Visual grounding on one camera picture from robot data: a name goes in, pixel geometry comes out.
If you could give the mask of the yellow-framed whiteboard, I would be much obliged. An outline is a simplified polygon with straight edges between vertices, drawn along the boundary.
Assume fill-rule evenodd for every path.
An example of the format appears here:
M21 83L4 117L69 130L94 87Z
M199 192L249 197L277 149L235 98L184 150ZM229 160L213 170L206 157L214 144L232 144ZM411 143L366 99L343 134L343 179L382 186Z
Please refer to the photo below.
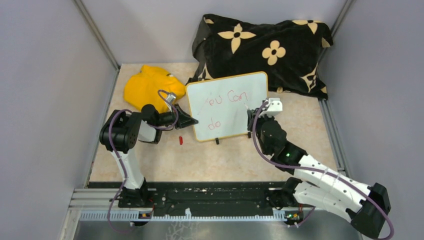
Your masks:
M186 86L189 112L199 142L246 134L250 110L268 97L268 75L263 71L192 82Z

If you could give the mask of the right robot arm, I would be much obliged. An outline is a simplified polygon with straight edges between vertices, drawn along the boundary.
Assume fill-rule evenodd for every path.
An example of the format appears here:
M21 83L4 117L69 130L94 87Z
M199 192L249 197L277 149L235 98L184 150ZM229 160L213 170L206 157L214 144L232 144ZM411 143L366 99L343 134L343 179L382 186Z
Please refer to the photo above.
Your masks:
M389 218L388 190L380 183L368 185L353 180L316 160L306 150L287 140L287 133L275 120L275 110L259 107L247 110L247 130L254 147L268 163L292 177L281 199L287 206L310 205L346 220L362 235L379 240L388 225L391 240L395 228Z

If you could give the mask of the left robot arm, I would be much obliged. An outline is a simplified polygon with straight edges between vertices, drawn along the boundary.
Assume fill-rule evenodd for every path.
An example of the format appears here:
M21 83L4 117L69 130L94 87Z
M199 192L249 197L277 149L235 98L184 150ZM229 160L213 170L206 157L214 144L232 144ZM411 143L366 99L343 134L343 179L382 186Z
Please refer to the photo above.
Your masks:
M150 201L147 181L135 153L137 143L158 144L162 133L198 124L198 120L184 112L179 104L171 111L160 113L152 104L141 111L114 110L99 133L99 142L114 157L122 186L117 195L120 208L145 207Z

